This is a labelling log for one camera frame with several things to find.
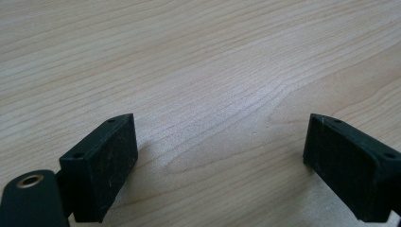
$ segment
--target wooden table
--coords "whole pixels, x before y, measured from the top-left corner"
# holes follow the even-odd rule
[[[399,0],[4,0],[0,75],[1,188],[134,114],[103,226],[365,226],[304,166],[309,115],[401,150]]]

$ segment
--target black clamp jaw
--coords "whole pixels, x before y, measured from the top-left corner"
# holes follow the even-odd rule
[[[138,159],[132,114],[111,118],[60,158],[61,170],[26,173],[9,182],[0,226],[69,226],[102,222]]]
[[[304,162],[365,222],[401,215],[401,154],[338,119],[312,114]]]

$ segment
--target round hole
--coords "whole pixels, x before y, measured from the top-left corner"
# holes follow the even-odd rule
[[[17,187],[28,188],[28,187],[38,184],[43,179],[44,179],[44,175],[40,175],[40,174],[27,176],[17,183]]]
[[[83,153],[76,153],[73,156],[74,158],[82,158],[83,157]]]
[[[384,156],[386,156],[388,158],[395,158],[395,155],[393,155],[391,153],[384,153]]]

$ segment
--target textured black surface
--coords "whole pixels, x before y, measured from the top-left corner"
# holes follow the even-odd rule
[[[138,159],[132,114],[105,121],[60,158],[77,222],[101,222]]]
[[[43,176],[37,184],[19,188],[17,183],[28,176]],[[0,206],[2,227],[67,227],[56,177],[50,170],[26,173],[9,182]]]
[[[304,162],[367,222],[387,221],[398,212],[401,155],[338,119],[312,114]]]

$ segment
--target wood grain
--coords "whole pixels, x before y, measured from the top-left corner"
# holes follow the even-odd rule
[[[3,0],[0,187],[59,170],[98,124],[133,113],[139,162],[103,226],[365,226],[303,165],[305,134],[327,114],[401,150],[400,12],[398,0]]]

